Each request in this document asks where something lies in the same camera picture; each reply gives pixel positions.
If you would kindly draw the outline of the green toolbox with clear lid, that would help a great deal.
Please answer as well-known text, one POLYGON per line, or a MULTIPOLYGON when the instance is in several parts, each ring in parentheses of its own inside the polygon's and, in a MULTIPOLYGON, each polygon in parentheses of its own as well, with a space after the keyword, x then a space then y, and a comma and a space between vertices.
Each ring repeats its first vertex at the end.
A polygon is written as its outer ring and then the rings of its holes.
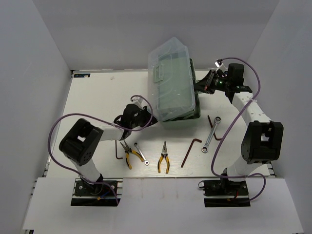
POLYGON ((166 129, 194 127, 200 119, 189 51, 172 37, 148 54, 147 94, 156 120, 166 129))

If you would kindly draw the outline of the large silver ratchet wrench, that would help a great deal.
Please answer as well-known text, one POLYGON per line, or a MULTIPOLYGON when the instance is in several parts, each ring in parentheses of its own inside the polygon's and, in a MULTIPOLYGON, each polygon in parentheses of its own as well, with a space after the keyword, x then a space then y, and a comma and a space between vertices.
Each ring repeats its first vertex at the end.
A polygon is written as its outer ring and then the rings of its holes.
POLYGON ((211 126, 212 129, 211 129, 211 131, 210 131, 210 133, 209 133, 209 135, 207 137, 207 140, 206 140, 205 144, 203 145, 203 147, 201 149, 203 153, 207 153, 208 152, 209 145, 210 145, 210 143, 211 143, 211 141, 212 141, 212 139, 214 137, 216 128, 217 128, 217 126, 219 125, 220 122, 221 122, 221 118, 220 117, 215 117, 214 118, 214 124, 211 126))

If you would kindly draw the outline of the small silver ratchet wrench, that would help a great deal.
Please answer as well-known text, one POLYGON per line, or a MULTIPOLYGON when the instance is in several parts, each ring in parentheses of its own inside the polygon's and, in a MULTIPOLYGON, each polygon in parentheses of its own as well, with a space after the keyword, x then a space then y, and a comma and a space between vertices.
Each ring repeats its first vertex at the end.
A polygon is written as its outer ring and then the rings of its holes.
POLYGON ((146 166, 149 166, 149 161, 146 159, 146 157, 144 156, 142 150, 140 149, 139 145, 137 142, 134 143, 134 147, 138 150, 139 154, 142 156, 143 158, 143 162, 145 163, 146 166))

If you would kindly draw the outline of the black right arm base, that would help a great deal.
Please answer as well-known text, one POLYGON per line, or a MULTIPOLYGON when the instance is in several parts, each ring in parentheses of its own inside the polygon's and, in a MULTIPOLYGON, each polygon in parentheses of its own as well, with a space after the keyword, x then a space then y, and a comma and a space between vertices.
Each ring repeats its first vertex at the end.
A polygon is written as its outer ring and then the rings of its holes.
POLYGON ((226 178, 202 180, 198 188, 204 191, 205 208, 250 207, 246 181, 226 178))

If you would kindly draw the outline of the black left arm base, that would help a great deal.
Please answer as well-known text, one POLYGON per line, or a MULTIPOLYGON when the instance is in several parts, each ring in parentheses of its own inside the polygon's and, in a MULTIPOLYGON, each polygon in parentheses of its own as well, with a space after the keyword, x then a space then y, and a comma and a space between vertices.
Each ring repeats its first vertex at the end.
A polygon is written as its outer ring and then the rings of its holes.
POLYGON ((122 195, 122 179, 104 180, 108 184, 91 185, 76 178, 71 198, 72 207, 117 207, 122 195))

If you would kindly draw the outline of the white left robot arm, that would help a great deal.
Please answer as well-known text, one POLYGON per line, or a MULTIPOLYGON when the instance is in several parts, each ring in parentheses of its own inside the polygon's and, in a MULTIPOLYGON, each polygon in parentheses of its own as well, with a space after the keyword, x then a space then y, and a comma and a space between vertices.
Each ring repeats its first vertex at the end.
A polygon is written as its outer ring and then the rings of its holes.
POLYGON ((138 104, 128 104, 114 119, 114 122, 103 127, 96 127, 89 121, 80 118, 65 135, 59 144, 59 150, 73 163, 78 174, 86 181, 86 189, 94 195, 103 189, 103 176, 96 168, 92 157, 101 141, 125 140, 135 128, 149 127, 157 119, 138 104))

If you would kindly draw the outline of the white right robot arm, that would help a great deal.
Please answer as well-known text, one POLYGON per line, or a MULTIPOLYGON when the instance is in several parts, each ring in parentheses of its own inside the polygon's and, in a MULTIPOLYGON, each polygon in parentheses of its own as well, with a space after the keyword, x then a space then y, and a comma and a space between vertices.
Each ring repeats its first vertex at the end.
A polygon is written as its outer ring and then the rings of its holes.
POLYGON ((239 118, 243 118, 247 130, 241 143, 241 155, 219 178, 221 191, 232 194, 238 188, 237 181, 254 175, 255 169, 278 160, 281 151, 284 127, 281 122, 272 121, 256 102, 249 86, 244 85, 244 65, 231 63, 225 68, 218 60, 216 69, 195 84, 195 89, 202 93, 213 94, 222 91, 230 103, 239 111, 222 137, 228 135, 239 118))

